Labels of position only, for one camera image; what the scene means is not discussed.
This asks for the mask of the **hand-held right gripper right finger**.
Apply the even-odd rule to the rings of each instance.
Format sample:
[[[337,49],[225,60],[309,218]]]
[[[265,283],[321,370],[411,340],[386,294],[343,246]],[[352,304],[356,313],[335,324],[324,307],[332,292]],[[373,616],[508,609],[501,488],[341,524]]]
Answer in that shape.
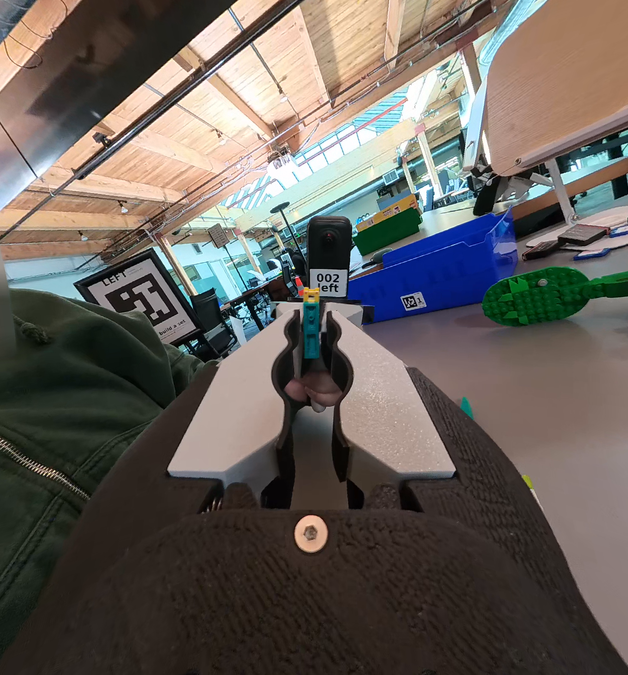
[[[401,359],[340,310],[326,311],[324,354],[341,391],[334,405],[332,458],[350,508],[374,488],[454,477],[456,467]]]

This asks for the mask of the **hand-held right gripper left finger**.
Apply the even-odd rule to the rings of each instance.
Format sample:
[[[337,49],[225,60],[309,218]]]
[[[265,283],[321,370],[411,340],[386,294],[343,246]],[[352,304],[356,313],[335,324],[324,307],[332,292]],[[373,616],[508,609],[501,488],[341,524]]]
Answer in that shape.
[[[264,508],[289,509],[294,487],[291,405],[300,308],[287,308],[223,359],[167,471],[248,485]]]

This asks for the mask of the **green lego plate assembly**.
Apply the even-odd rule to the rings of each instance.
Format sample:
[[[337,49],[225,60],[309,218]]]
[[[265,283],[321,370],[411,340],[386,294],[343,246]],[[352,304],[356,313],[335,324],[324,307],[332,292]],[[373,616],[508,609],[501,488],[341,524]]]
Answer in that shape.
[[[481,306],[494,322],[521,327],[567,319],[597,298],[628,297],[628,272],[589,279],[567,266],[549,266],[491,286]]]

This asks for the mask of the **person's left hand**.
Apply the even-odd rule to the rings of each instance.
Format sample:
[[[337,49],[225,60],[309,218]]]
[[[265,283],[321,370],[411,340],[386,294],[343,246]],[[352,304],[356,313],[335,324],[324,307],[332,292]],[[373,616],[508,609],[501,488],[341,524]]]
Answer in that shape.
[[[308,372],[291,379],[284,387],[284,392],[294,401],[317,404],[323,408],[335,406],[343,395],[327,371]]]

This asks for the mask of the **green plastic bin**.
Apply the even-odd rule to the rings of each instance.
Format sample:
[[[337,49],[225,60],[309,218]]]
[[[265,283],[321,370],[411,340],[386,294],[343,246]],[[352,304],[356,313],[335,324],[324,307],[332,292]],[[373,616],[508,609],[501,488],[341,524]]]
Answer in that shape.
[[[421,222],[421,212],[416,208],[407,208],[364,230],[358,230],[352,236],[352,241],[359,253],[365,256],[418,233]]]

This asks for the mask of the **black office chair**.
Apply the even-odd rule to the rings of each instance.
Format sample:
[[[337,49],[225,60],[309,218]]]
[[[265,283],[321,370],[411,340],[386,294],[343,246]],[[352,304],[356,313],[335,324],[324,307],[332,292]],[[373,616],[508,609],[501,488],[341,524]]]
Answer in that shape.
[[[191,296],[191,305],[210,347],[225,358],[238,341],[234,330],[222,316],[216,289],[211,287]]]

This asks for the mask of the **yellow cardboard box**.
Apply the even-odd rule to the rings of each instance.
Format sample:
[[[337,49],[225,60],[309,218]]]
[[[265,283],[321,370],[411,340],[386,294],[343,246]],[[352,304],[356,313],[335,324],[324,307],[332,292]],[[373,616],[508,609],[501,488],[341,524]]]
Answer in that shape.
[[[364,230],[369,229],[370,227],[385,221],[386,219],[389,219],[390,217],[393,217],[394,215],[398,215],[399,213],[408,211],[408,210],[414,210],[416,211],[419,215],[422,214],[422,211],[419,206],[419,195],[418,194],[409,194],[407,197],[404,197],[395,203],[389,205],[383,210],[378,211],[376,214],[366,218],[365,220],[361,221],[360,223],[356,224],[356,229],[357,232],[362,232]]]

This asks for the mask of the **blue plastic bin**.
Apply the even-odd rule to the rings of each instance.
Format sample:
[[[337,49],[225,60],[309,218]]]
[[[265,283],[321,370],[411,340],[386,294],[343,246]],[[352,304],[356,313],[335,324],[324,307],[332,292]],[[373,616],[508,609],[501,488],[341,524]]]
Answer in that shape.
[[[350,279],[348,298],[373,307],[375,322],[477,304],[518,261],[508,209],[387,253],[380,270]]]

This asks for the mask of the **framed black-white marker sign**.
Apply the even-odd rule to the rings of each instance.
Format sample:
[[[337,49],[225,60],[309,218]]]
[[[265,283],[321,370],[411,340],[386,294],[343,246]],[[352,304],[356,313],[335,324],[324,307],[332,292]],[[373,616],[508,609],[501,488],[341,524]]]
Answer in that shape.
[[[143,313],[163,343],[178,347],[203,338],[191,303],[152,249],[85,277],[74,287],[87,302],[116,313]]]

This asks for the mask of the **dark green zip jacket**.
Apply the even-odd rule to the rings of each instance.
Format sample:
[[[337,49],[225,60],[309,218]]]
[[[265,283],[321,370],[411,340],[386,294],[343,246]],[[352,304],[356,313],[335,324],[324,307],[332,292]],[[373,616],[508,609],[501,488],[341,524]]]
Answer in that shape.
[[[118,314],[11,288],[0,359],[0,658],[35,609],[100,482],[194,378],[216,365]]]

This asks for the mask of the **black card box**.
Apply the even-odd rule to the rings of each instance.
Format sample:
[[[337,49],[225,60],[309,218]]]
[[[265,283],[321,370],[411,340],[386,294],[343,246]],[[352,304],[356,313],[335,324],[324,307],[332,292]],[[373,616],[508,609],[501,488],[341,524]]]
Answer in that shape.
[[[608,236],[608,228],[578,224],[560,233],[556,241],[561,246],[585,247]]]

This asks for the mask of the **white mat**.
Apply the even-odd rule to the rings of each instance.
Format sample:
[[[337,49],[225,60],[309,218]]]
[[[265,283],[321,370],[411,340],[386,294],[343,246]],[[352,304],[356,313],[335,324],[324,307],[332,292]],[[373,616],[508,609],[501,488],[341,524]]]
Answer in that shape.
[[[626,225],[627,220],[628,220],[628,206],[615,207],[597,214],[586,216],[580,221],[580,224],[590,224],[609,228]],[[524,252],[526,249],[535,247],[542,242],[557,240],[559,235],[565,232],[567,229],[568,229],[567,225],[561,225],[560,227],[557,227],[553,231],[540,233],[535,238],[530,239],[527,242],[523,242],[525,248],[521,249],[521,252]],[[562,249],[579,252],[581,250],[601,250],[601,249],[615,250],[621,249],[626,246],[628,246],[628,234],[613,238],[605,236],[587,246],[564,244],[562,246]]]

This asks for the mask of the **wooden desk with white legs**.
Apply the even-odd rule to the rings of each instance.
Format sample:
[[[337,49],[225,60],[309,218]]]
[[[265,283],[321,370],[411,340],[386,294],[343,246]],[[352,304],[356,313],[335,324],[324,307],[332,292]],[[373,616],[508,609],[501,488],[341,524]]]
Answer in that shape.
[[[486,131],[494,174],[545,164],[575,224],[556,158],[628,128],[628,1],[546,1],[498,49],[471,107],[463,170]]]

